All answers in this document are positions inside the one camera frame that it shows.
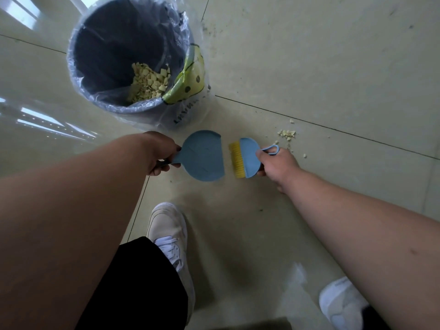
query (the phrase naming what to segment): yellow bristles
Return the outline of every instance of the yellow bristles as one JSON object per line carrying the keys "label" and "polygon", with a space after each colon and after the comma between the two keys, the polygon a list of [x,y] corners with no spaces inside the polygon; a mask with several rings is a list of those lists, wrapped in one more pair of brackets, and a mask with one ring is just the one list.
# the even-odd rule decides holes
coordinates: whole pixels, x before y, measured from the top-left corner
{"label": "yellow bristles", "polygon": [[234,168],[235,177],[245,178],[245,166],[242,158],[242,151],[240,150],[240,142],[236,141],[229,144],[229,150],[231,151],[232,166]]}

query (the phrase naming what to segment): floor tile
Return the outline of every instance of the floor tile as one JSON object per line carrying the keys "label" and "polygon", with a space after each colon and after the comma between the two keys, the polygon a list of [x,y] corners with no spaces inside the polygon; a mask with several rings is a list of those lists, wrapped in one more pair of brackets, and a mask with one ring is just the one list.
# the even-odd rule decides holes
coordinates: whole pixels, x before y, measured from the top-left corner
{"label": "floor tile", "polygon": [[[290,124],[287,117],[226,99],[212,102],[202,124],[171,136],[182,143],[197,129],[222,135],[226,176],[203,183],[183,169],[172,169],[150,178],[130,236],[145,235],[159,202],[172,201],[185,211],[188,262],[198,297],[194,328],[201,327],[197,319],[210,319],[221,328],[282,316],[278,310],[295,262],[307,272],[303,288],[315,304],[319,291],[343,275],[273,183],[234,177],[228,144],[240,137],[264,146],[280,139],[279,129],[295,130],[291,147],[305,169],[351,190],[422,210],[431,158],[298,120]],[[280,144],[286,146],[285,140]]]}
{"label": "floor tile", "polygon": [[132,215],[132,217],[130,219],[129,225],[127,226],[127,229],[125,230],[124,237],[122,238],[121,244],[127,243],[129,241],[129,237],[130,237],[130,234],[132,232],[133,224],[135,222],[136,215],[137,215],[138,210],[139,210],[139,205],[140,205],[140,202],[142,201],[143,193],[145,191],[145,187],[146,187],[146,184],[148,183],[148,179],[149,178],[150,177],[147,176],[146,179],[145,179],[145,182],[143,183],[143,187],[142,187],[142,190],[140,192],[139,200],[138,200],[138,202],[136,204],[135,210],[133,211],[133,215]]}
{"label": "floor tile", "polygon": [[74,91],[62,53],[0,36],[0,175],[139,132]]}
{"label": "floor tile", "polygon": [[217,95],[434,156],[440,0],[209,0]]}
{"label": "floor tile", "polygon": [[423,214],[440,221],[440,160],[433,163],[431,171]]}
{"label": "floor tile", "polygon": [[[81,13],[96,1],[0,0],[0,35],[66,52]],[[188,0],[198,20],[207,1]]]}

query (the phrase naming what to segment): black pants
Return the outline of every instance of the black pants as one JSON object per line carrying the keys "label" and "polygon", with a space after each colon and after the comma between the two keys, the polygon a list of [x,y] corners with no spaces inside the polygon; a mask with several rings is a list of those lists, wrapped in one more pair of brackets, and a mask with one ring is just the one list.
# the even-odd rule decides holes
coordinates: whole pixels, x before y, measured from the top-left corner
{"label": "black pants", "polygon": [[[76,329],[92,327],[185,328],[188,295],[174,267],[156,244],[141,237],[119,246]],[[363,330],[388,330],[370,306]]]}

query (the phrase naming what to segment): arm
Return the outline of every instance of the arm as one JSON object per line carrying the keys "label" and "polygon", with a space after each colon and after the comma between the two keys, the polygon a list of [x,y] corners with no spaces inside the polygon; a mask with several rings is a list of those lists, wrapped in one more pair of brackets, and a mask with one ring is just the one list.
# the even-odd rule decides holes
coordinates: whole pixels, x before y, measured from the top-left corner
{"label": "arm", "polygon": [[160,133],[128,135],[0,181],[3,328],[75,327],[118,248],[146,175],[159,174],[152,171],[156,161],[177,148]]}
{"label": "arm", "polygon": [[328,183],[302,170],[285,149],[257,156],[264,165],[259,174],[267,174],[289,196],[392,328],[438,328],[440,223]]}

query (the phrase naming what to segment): tile grout line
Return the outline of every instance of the tile grout line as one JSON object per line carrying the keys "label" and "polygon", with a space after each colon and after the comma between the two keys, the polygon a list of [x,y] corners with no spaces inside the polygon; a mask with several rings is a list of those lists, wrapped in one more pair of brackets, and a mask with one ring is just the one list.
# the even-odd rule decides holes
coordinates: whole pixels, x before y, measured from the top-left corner
{"label": "tile grout line", "polygon": [[58,51],[57,49],[53,49],[53,48],[50,48],[50,47],[46,47],[46,46],[41,46],[41,45],[37,45],[37,44],[34,44],[34,43],[29,43],[29,42],[26,42],[25,40],[22,40],[22,39],[18,39],[18,38],[13,38],[13,37],[9,37],[9,36],[6,36],[6,35],[2,35],[2,34],[0,34],[0,36],[1,36],[1,37],[5,37],[5,38],[9,38],[9,39],[13,39],[13,40],[18,40],[19,42],[22,42],[22,43],[26,43],[26,44],[30,44],[30,45],[34,45],[34,46],[38,46],[38,47],[42,47],[42,48],[45,48],[45,49],[48,49],[48,50],[51,50],[51,51],[54,51],[54,52],[59,52],[59,53],[63,53],[64,55],[66,55],[66,54],[67,54],[66,52],[63,52],[63,51]]}
{"label": "tile grout line", "polygon": [[209,3],[209,0],[206,2],[205,11],[203,12],[203,15],[201,17],[201,21],[203,21],[203,17],[205,17],[206,8],[208,7],[208,3]]}
{"label": "tile grout line", "polygon": [[[436,153],[438,152],[440,148],[440,143],[437,144],[436,147]],[[429,178],[428,178],[428,184],[426,186],[426,190],[425,190],[425,197],[423,199],[423,204],[421,205],[421,213],[424,214],[425,213],[425,209],[426,209],[426,200],[428,199],[428,193],[429,193],[429,189],[431,188],[431,181],[432,181],[432,177],[434,176],[434,171],[436,168],[436,162],[433,161],[432,162],[432,166],[431,169],[429,171]]]}
{"label": "tile grout line", "polygon": [[145,184],[145,189],[143,189],[142,198],[140,199],[139,207],[138,207],[138,210],[136,211],[136,215],[135,215],[135,220],[133,221],[132,228],[130,229],[129,238],[127,238],[127,243],[130,241],[130,236],[132,235],[133,227],[135,226],[135,222],[136,222],[136,218],[137,218],[137,213],[139,213],[140,204],[142,203],[143,195],[145,194],[146,186],[148,185],[149,181],[150,181],[150,176],[148,176],[148,180],[146,181],[146,184]]}
{"label": "tile grout line", "polygon": [[414,153],[414,154],[422,155],[422,156],[425,156],[425,157],[432,158],[432,159],[434,159],[434,160],[440,160],[440,158],[437,158],[437,157],[434,157],[434,156],[430,156],[430,155],[426,155],[426,154],[418,153],[418,152],[415,152],[414,150],[401,148],[401,147],[398,147],[398,146],[390,145],[390,144],[388,144],[388,143],[382,143],[382,142],[380,142],[380,141],[373,140],[373,139],[369,139],[369,138],[365,138],[365,137],[360,136],[360,135],[356,135],[356,134],[353,134],[353,133],[344,132],[344,131],[338,130],[337,128],[332,128],[332,127],[328,127],[328,126],[320,125],[320,124],[317,124],[317,123],[314,123],[314,122],[311,122],[311,121],[306,121],[306,120],[304,120],[304,119],[296,118],[296,117],[294,117],[294,116],[288,116],[288,115],[286,115],[286,114],[282,114],[282,113],[279,113],[279,112],[275,112],[275,111],[271,111],[271,110],[267,110],[267,109],[259,108],[258,106],[255,106],[255,105],[251,105],[251,104],[247,104],[247,103],[239,102],[239,101],[236,101],[236,100],[234,100],[234,99],[228,99],[228,98],[226,98],[226,97],[222,97],[222,96],[219,96],[219,95],[215,95],[215,96],[218,97],[218,98],[221,98],[221,99],[227,99],[228,101],[232,101],[232,102],[236,102],[236,103],[244,104],[244,105],[247,105],[247,106],[251,106],[251,107],[253,107],[253,108],[260,109],[260,110],[263,110],[263,111],[276,113],[276,114],[279,114],[280,116],[293,118],[293,119],[296,119],[296,120],[298,120],[298,121],[303,121],[303,122],[308,123],[308,124],[312,124],[312,125],[316,125],[316,126],[324,127],[324,128],[329,129],[329,130],[336,131],[336,132],[340,132],[340,133],[344,133],[344,134],[352,135],[352,136],[355,136],[356,138],[361,138],[361,139],[364,139],[364,140],[373,141],[373,142],[375,142],[375,143],[379,143],[379,144],[381,144],[381,145],[385,145],[385,146],[393,147],[393,148],[396,148],[396,149],[401,149],[401,150],[404,150],[404,151],[406,151],[406,152],[410,152],[410,153]]}

